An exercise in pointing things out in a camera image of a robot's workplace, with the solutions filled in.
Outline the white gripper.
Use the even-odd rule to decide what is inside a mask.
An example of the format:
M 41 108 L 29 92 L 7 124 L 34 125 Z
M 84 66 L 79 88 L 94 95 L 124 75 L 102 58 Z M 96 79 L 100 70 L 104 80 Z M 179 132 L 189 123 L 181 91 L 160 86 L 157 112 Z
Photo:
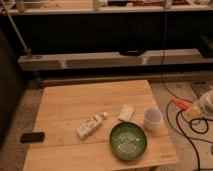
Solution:
M 198 106 L 193 105 L 185 113 L 191 117 L 201 116 L 213 117 L 213 90 L 204 93 L 198 100 Z

